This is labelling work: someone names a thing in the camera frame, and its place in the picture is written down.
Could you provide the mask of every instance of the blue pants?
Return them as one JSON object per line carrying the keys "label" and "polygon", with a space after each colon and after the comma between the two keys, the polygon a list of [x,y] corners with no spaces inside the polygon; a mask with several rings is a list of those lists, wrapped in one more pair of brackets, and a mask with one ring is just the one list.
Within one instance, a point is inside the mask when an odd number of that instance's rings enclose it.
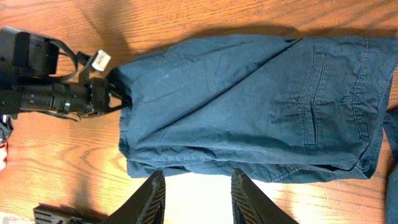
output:
{"label": "blue pants", "polygon": [[110,75],[134,104],[120,120],[127,171],[368,179],[397,62],[398,39],[362,37],[229,35],[145,55]]}

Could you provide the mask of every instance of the back pocket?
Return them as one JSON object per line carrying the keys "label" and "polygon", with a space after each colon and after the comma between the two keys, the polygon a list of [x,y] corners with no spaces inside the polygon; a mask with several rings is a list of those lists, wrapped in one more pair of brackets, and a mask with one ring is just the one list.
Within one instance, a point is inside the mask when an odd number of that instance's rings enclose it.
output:
{"label": "back pocket", "polygon": [[303,92],[302,111],[305,126],[305,144],[316,145],[318,143],[317,106],[315,101],[323,91],[323,67],[325,54],[315,52],[313,67],[310,71],[309,81]]}

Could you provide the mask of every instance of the black device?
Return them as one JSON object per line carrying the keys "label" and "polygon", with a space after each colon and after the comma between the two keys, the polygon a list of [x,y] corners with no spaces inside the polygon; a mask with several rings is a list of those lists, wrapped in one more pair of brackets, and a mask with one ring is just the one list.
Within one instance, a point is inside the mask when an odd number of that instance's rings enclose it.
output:
{"label": "black device", "polygon": [[33,213],[36,224],[163,224],[165,203],[163,172],[155,171],[126,203],[105,220],[48,205],[39,205]]}
{"label": "black device", "polygon": [[297,224],[241,169],[234,170],[231,180],[234,224]]}
{"label": "black device", "polygon": [[[59,55],[72,60],[75,70],[71,74],[54,75]],[[0,29],[0,142],[10,136],[11,118],[21,112],[39,111],[66,119],[75,113],[80,119],[132,106],[131,98],[107,79],[90,79],[90,72],[103,72],[109,60],[102,50],[93,56],[74,54],[61,40],[13,27]],[[84,68],[78,83],[68,82],[79,63]],[[110,107],[111,96],[121,104]]]}
{"label": "black device", "polygon": [[[231,178],[234,224],[297,224],[267,197],[240,169]],[[166,184],[163,172],[155,171],[118,210],[105,220],[77,212],[40,205],[34,209],[36,224],[163,224]]]}

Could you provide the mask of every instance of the wooden table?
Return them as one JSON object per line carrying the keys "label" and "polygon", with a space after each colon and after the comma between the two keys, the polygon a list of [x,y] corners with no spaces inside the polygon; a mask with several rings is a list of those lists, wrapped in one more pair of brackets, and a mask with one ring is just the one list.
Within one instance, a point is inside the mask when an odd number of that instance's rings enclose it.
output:
{"label": "wooden table", "polygon": [[[398,1],[387,0],[0,0],[0,27],[57,37],[74,51],[103,49],[111,67],[193,37],[221,34],[394,36]],[[60,61],[60,73],[72,65]],[[394,85],[390,105],[398,105]],[[144,182],[118,151],[119,113],[80,123],[21,114],[0,172],[0,211],[33,217],[39,203],[109,215]],[[256,182],[300,223],[382,223],[388,142],[371,180],[319,184]],[[230,178],[167,178],[166,223],[232,223]]]}

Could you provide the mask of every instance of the black cable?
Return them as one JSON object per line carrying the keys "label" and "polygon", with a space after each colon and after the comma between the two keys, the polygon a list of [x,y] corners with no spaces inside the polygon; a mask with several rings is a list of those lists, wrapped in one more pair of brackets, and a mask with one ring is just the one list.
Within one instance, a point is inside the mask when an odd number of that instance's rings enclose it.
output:
{"label": "black cable", "polygon": [[49,111],[35,111],[35,112],[39,112],[39,113],[42,113],[42,114],[50,115],[50,116],[53,116],[53,117],[56,117],[56,118],[69,119],[69,120],[76,121],[76,122],[80,122],[81,121],[81,117],[79,115],[77,115],[77,114],[74,114],[74,115],[76,115],[78,117],[78,119],[71,118],[71,117],[64,116],[64,115],[60,115],[60,114],[53,113],[53,112],[49,112]]}
{"label": "black cable", "polygon": [[56,77],[47,77],[48,80],[54,81],[54,82],[65,82],[71,78],[73,78],[77,71],[78,71],[78,60],[77,60],[77,56],[75,55],[75,53],[73,53],[72,50],[70,50],[70,48],[63,43],[61,40],[56,40],[56,39],[52,39],[50,40],[50,43],[59,47],[60,49],[62,49],[65,52],[65,55],[67,57],[69,57],[72,62],[73,62],[73,66],[75,67],[75,70],[73,72],[71,72],[71,74],[69,75],[64,75],[64,76],[56,76]]}

